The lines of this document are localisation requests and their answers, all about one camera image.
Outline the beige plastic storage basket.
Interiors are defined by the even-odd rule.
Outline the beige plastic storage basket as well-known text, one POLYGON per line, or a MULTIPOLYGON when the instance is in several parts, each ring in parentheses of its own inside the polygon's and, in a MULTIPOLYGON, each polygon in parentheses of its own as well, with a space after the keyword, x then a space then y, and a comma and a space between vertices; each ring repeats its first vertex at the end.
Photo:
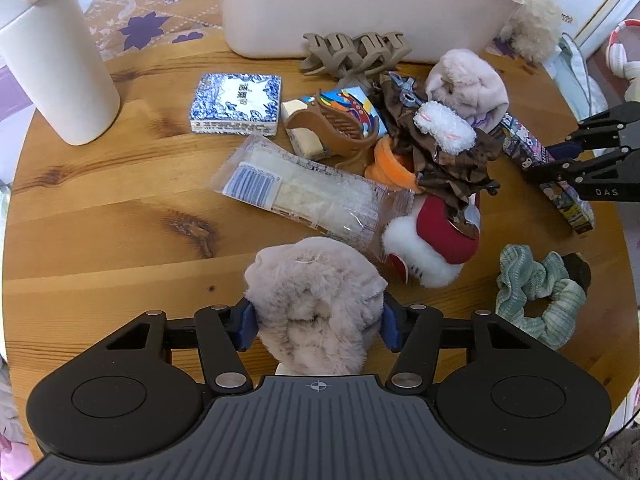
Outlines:
POLYGON ((400 32, 410 62, 483 51, 523 0, 219 0, 224 40, 246 58, 302 58, 306 32, 400 32))

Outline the white fluffy plush toy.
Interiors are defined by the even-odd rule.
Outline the white fluffy plush toy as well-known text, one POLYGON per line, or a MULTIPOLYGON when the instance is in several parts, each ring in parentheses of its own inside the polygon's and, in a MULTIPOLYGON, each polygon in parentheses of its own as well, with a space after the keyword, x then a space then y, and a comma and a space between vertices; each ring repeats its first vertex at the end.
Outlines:
POLYGON ((558 0, 523 0, 497 38, 527 62, 542 63, 555 54, 561 35, 558 0))

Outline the long cartoon printed box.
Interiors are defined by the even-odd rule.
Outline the long cartoon printed box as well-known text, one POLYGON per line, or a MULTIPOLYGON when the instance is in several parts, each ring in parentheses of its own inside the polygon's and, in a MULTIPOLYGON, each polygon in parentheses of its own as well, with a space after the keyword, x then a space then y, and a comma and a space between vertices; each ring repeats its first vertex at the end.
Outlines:
POLYGON ((566 181, 560 168, 542 143, 518 119, 504 114, 491 135, 502 143, 503 153, 521 169, 525 180, 550 200, 574 232, 582 234, 596 226, 590 203, 582 200, 566 181))

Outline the pink fluffy scrunchie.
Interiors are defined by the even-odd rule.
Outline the pink fluffy scrunchie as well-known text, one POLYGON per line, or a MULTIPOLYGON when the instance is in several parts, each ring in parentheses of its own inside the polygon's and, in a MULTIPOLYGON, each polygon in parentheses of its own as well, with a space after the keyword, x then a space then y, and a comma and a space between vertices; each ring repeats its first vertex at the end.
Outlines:
POLYGON ((357 375, 380 330, 387 282, 356 249, 329 237, 257 253, 244 273, 258 336, 288 376, 357 375))

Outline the pink fluffy plush item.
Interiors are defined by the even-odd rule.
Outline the pink fluffy plush item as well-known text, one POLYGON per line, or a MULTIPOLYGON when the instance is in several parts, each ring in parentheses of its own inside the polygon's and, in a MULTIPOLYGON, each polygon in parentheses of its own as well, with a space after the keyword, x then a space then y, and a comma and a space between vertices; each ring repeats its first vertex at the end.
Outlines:
POLYGON ((469 49, 446 52, 427 75, 425 93, 486 133, 497 127, 509 107, 499 74, 469 49))

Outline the white red headphones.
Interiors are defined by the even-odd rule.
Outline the white red headphones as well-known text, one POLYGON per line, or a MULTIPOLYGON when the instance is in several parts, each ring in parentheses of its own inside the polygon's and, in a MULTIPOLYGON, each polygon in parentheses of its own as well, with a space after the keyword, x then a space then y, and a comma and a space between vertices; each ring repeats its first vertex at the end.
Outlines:
POLYGON ((639 27, 638 18, 627 18, 618 24, 608 38, 605 50, 605 62, 608 69, 618 78, 633 81, 639 77, 639 62, 629 61, 627 51, 620 40, 620 33, 626 28, 639 27))

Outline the white thermos bottle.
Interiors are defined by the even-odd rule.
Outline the white thermos bottle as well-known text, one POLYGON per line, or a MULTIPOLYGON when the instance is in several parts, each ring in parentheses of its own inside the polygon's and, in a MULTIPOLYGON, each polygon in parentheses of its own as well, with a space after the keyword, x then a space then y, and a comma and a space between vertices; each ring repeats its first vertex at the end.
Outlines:
POLYGON ((67 144, 111 127, 120 96, 78 0, 1 0, 1 56, 67 144))

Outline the red white plush slipper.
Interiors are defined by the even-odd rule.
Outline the red white plush slipper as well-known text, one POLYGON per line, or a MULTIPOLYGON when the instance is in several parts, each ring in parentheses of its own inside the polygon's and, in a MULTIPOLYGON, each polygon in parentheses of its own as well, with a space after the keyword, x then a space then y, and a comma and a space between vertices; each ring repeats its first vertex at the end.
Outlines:
POLYGON ((441 198, 418 198, 408 216, 386 226, 382 245, 387 260, 406 282, 414 278, 425 288, 450 285, 480 244, 479 200, 472 195, 456 221, 441 198))

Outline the brown hair claw clip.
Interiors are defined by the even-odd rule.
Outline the brown hair claw clip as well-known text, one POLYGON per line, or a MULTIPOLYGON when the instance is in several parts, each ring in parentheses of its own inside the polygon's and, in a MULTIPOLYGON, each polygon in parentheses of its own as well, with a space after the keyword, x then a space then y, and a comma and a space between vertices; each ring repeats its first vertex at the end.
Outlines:
POLYGON ((326 106, 315 100, 304 110, 296 110, 284 123, 287 129, 305 128, 318 136, 320 142, 334 155, 343 159, 335 169, 364 174, 369 154, 378 142, 381 121, 375 117, 364 134, 360 120, 349 112, 326 106))

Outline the green plaid scrunchie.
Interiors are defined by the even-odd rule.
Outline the green plaid scrunchie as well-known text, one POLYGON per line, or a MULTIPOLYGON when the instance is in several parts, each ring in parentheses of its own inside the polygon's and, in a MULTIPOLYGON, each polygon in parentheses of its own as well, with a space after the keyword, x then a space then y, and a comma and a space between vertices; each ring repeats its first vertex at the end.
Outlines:
POLYGON ((570 278, 557 252, 536 261, 526 245, 506 245, 500 252, 495 312, 552 350, 573 337, 586 303, 582 285, 570 278))

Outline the clear plastic snack packet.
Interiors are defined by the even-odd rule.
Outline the clear plastic snack packet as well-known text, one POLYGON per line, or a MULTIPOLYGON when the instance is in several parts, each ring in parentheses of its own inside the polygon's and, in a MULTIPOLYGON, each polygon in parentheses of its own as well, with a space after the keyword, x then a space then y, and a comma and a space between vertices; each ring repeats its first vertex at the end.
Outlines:
POLYGON ((413 205, 413 192, 298 157, 263 136, 248 136, 216 171, 212 187, 378 260, 384 229, 413 205))

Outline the floral patterned table mat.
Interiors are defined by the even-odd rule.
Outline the floral patterned table mat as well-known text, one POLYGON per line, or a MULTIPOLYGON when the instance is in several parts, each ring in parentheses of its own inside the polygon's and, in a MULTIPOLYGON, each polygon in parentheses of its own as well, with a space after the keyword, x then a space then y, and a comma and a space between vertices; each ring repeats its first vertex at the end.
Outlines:
POLYGON ((93 0, 85 19, 103 61, 221 29, 219 0, 93 0))

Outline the orange plush pouch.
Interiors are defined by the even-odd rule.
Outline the orange plush pouch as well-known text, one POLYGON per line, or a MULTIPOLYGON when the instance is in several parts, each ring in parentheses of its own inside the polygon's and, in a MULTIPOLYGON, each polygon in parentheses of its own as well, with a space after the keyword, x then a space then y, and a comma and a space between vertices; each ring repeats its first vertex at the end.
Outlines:
POLYGON ((382 136, 376 142, 373 151, 373 162, 367 166, 363 174, 367 179, 384 184, 394 191, 409 190, 420 194, 416 184, 416 175, 407 169, 392 151, 392 138, 382 136))

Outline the taupe hair claw clip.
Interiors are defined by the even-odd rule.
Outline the taupe hair claw clip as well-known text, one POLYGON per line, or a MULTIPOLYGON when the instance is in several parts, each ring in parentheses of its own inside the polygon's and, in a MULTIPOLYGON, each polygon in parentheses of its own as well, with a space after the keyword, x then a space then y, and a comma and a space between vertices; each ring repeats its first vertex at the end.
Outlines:
POLYGON ((308 55, 300 71, 305 76, 336 78, 338 88, 364 84, 369 77, 393 70, 412 51, 402 32, 365 32, 356 37, 344 32, 326 36, 307 32, 304 38, 308 55))

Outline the blue white patterned box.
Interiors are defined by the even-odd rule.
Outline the blue white patterned box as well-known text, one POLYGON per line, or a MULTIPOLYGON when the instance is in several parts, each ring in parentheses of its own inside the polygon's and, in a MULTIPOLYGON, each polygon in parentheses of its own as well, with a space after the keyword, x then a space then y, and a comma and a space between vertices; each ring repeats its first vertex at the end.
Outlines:
POLYGON ((201 76, 190 108, 194 133, 275 136, 282 79, 277 75, 210 73, 201 76))

